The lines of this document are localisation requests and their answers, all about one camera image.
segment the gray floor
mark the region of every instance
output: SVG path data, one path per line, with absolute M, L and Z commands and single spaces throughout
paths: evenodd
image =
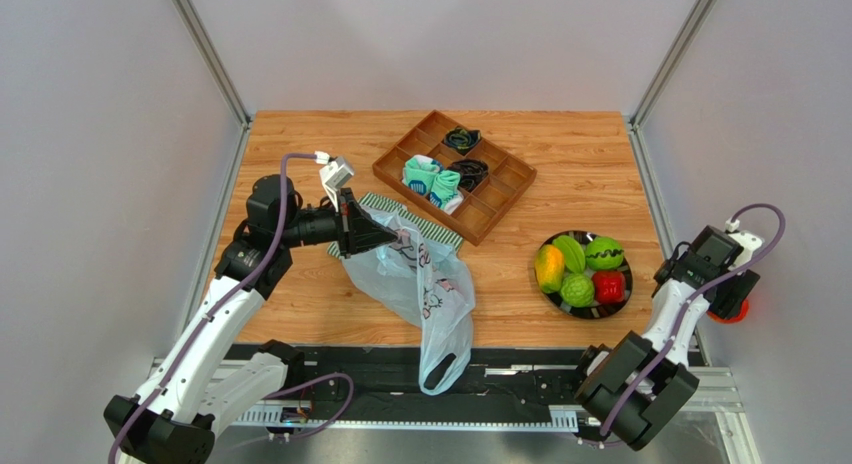
M 377 431 L 330 429 L 290 444 L 260 442 L 228 449 L 263 436 L 258 428 L 231 427 L 216 442 L 214 464 L 299 463 L 672 463 L 727 464 L 713 413 L 681 413 L 641 452 L 600 451 L 566 436 L 537 433 Z

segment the plastic bag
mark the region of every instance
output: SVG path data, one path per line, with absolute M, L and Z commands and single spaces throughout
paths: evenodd
M 365 208 L 395 231 L 397 242 L 343 260 L 355 287 L 420 327 L 420 390 L 438 395 L 453 385 L 470 362 L 476 306 L 467 266 L 445 244 L 425 239 L 420 229 L 396 212 Z M 448 356 L 455 359 L 434 388 L 426 378 Z

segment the black bowl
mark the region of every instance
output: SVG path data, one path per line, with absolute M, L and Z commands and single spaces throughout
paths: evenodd
M 544 241 L 541 246 L 544 247 L 547 244 L 552 244 L 553 240 L 559 236 L 568 236 L 579 242 L 583 248 L 598 237 L 597 234 L 586 231 L 565 231 L 551 236 L 550 239 Z M 614 304 L 598 304 L 595 302 L 595 304 L 591 307 L 573 307 L 569 306 L 562 300 L 562 296 L 559 295 L 559 292 L 551 292 L 550 294 L 547 294 L 542 291 L 541 293 L 544 294 L 548 301 L 559 308 L 560 311 L 574 317 L 579 317 L 581 319 L 601 319 L 609 317 L 620 311 L 624 305 L 627 304 L 627 301 L 630 299 L 630 295 L 633 293 L 633 273 L 630 271 L 630 264 L 627 263 L 627 258 L 625 257 L 621 266 L 614 270 L 620 271 L 624 274 L 624 300 L 621 302 L 616 302 Z M 586 268 L 586 274 L 589 274 L 588 267 Z

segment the striped cloth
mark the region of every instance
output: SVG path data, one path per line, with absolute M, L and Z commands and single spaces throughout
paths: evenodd
M 455 232 L 447 229 L 446 227 L 439 226 L 432 221 L 427 221 L 422 217 L 415 216 L 404 205 L 385 196 L 368 192 L 358 201 L 358 203 L 362 206 L 372 207 L 373 209 L 378 209 L 380 211 L 399 212 L 400 217 L 408 219 L 417 225 L 423 237 L 451 246 L 456 250 L 456 252 L 458 252 L 464 242 L 464 238 Z M 328 246 L 328 254 L 332 257 L 340 258 L 340 249 L 338 249 L 336 242 Z

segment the wooden organizer box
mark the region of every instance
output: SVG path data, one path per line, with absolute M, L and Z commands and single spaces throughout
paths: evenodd
M 373 163 L 373 173 L 442 224 L 478 246 L 532 185 L 536 170 L 485 137 L 467 155 L 462 156 L 442 143 L 444 136 L 459 126 L 464 127 L 440 112 L 432 111 Z M 460 188 L 464 202 L 452 214 L 447 214 L 429 202 L 428 198 L 403 184 L 402 169 L 405 162 L 415 154 L 430 156 L 444 167 L 462 159 L 477 159 L 488 165 L 488 176 L 473 192 Z

